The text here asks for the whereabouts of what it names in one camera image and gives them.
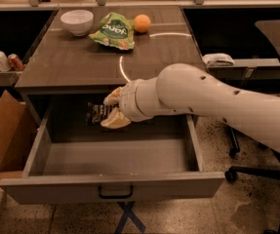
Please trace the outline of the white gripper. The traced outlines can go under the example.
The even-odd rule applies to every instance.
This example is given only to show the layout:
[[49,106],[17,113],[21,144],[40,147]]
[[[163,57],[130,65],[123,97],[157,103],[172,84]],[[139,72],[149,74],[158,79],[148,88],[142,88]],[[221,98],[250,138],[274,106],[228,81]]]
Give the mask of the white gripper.
[[151,119],[148,115],[148,106],[151,104],[153,92],[153,80],[134,80],[128,82],[123,88],[118,87],[104,100],[105,105],[119,103],[108,117],[100,122],[102,127],[119,129],[128,126],[132,122],[140,122]]

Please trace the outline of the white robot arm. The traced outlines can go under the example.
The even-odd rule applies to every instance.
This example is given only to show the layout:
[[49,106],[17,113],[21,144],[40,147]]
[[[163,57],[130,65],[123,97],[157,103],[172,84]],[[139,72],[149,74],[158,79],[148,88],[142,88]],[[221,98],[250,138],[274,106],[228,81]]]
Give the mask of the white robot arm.
[[125,127],[160,115],[215,117],[280,153],[280,97],[231,87],[209,73],[176,63],[148,80],[133,80],[105,100],[117,107],[101,124]]

